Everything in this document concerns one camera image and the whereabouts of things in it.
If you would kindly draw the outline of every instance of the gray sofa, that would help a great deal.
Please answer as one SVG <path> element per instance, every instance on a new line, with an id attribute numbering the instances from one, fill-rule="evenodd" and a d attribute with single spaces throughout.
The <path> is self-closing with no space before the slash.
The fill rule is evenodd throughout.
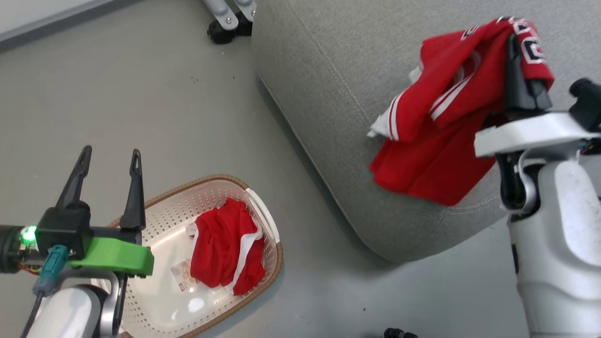
<path id="1" fill-rule="evenodd" d="M 503 217 L 494 168 L 455 207 L 384 191 L 365 135 L 409 85 L 421 42 L 505 15 L 533 21 L 557 78 L 556 109 L 587 76 L 601 81 L 601 2 L 566 0 L 257 0 L 258 72 L 359 237 L 396 262 L 446 250 Z"/>

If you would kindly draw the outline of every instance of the basket handle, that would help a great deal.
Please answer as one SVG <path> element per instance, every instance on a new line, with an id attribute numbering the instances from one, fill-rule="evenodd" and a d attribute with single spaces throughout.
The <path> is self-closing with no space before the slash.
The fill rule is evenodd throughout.
<path id="1" fill-rule="evenodd" d="M 257 210 L 259 210 L 259 218 L 261 218 L 263 224 L 267 225 L 267 232 L 269 232 L 269 235 L 275 239 L 276 243 L 279 243 L 278 228 L 275 226 L 275 221 L 273 220 L 273 217 L 271 217 L 267 206 L 265 205 L 265 203 L 263 203 L 261 197 L 259 197 L 259 195 L 257 195 L 257 193 L 254 192 L 251 188 L 247 188 L 246 192 L 250 196 L 251 203 L 255 204 Z"/>

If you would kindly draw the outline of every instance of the gray floor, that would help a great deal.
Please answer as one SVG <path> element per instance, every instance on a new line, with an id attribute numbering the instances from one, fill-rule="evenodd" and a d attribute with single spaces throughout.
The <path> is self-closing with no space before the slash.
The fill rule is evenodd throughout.
<path id="1" fill-rule="evenodd" d="M 250 40 L 215 46 L 210 21 L 197 0 L 129 1 L 0 46 L 0 221 L 35 224 L 92 144 L 82 198 L 106 225 L 138 147 L 147 198 L 227 173 L 278 225 L 276 283 L 203 337 L 526 337 L 504 226 L 405 266 L 371 254 L 257 79 Z M 0 276 L 2 337 L 21 331 L 33 282 Z"/>

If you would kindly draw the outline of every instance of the laundry basket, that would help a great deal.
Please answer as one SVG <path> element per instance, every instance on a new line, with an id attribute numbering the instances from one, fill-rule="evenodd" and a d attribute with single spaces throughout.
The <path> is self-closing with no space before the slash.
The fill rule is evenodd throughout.
<path id="1" fill-rule="evenodd" d="M 186 227 L 201 213 L 221 207 L 231 197 L 243 201 L 263 230 L 265 276 L 245 295 L 233 296 L 223 287 L 202 283 L 181 290 L 171 268 L 191 257 L 193 244 Z M 154 273 L 127 282 L 121 337 L 194 337 L 247 305 L 276 279 L 282 266 L 282 244 L 271 214 L 259 196 L 239 179 L 205 177 L 168 191 L 145 205 L 142 244 L 154 254 Z M 119 220 L 110 227 L 116 227 Z"/>

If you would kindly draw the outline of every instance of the black caster wheel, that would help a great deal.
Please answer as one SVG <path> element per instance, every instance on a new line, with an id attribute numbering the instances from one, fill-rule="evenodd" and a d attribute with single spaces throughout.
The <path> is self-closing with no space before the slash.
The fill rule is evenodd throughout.
<path id="1" fill-rule="evenodd" d="M 384 338 L 418 338 L 418 336 L 399 328 L 387 328 L 384 332 Z"/>
<path id="2" fill-rule="evenodd" d="M 226 43 L 230 43 L 234 40 L 236 34 L 234 31 L 226 31 L 221 27 L 217 20 L 211 22 L 209 25 L 209 29 L 207 30 L 207 35 L 211 38 L 213 42 L 217 45 L 224 45 Z"/>
<path id="3" fill-rule="evenodd" d="M 252 34 L 252 22 L 250 22 L 242 12 L 236 13 L 238 18 L 238 27 L 234 30 L 236 35 L 239 36 L 251 36 Z"/>

